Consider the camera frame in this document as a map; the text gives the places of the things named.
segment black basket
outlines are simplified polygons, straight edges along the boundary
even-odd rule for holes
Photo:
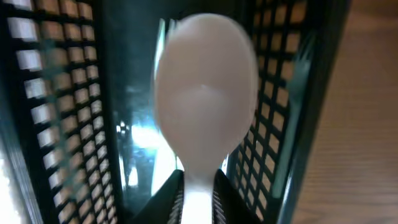
[[[228,179],[264,223],[290,222],[347,10],[337,0],[260,0],[224,13],[252,37],[260,78],[256,117],[230,155]],[[111,11],[90,0],[0,2],[0,127],[32,223],[130,220],[105,72]],[[217,11],[174,19],[195,12]],[[310,67],[293,78],[302,55]],[[181,205],[178,186],[171,200]]]

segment white spoon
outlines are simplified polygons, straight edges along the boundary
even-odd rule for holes
[[[227,17],[188,17],[169,37],[155,80],[155,108],[160,130],[185,168],[182,223],[212,223],[214,176],[250,127],[257,76],[250,40]]]

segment spoon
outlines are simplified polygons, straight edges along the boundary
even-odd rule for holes
[[[217,168],[247,133],[257,101],[250,40],[231,19],[199,14],[167,40],[155,80],[155,112],[185,168],[181,223],[212,223]]]

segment utensil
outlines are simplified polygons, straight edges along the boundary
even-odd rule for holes
[[[250,40],[231,19],[199,14],[167,40],[155,80],[158,125],[182,161],[182,223],[212,223],[217,168],[242,141],[257,101]]]

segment wooden surface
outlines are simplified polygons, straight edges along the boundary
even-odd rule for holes
[[[353,1],[292,223],[398,223],[398,1]]]

